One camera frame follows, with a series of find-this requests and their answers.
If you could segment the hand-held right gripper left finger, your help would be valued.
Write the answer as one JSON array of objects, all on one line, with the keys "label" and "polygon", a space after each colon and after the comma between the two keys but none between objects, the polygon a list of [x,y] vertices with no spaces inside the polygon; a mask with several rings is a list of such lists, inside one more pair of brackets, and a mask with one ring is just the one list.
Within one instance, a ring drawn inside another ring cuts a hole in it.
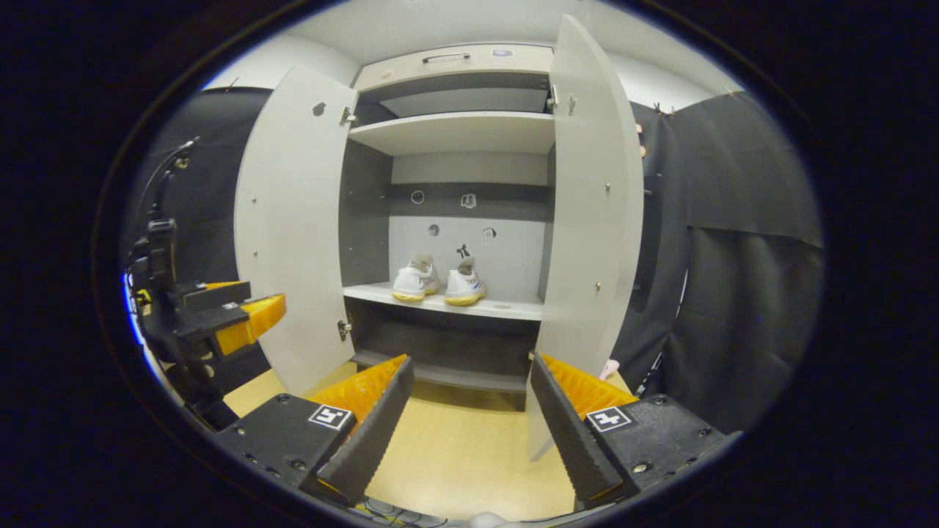
[{"label": "hand-held right gripper left finger", "polygon": [[288,487],[353,507],[378,471],[413,385],[412,358],[402,354],[310,399],[277,394],[216,438]]}]

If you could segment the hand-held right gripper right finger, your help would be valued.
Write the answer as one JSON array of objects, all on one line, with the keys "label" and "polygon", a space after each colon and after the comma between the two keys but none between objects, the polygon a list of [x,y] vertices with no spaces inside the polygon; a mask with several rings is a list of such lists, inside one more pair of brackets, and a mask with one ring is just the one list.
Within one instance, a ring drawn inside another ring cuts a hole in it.
[{"label": "hand-held right gripper right finger", "polygon": [[725,454],[725,433],[670,395],[644,399],[543,354],[530,383],[578,507],[630,499]]}]

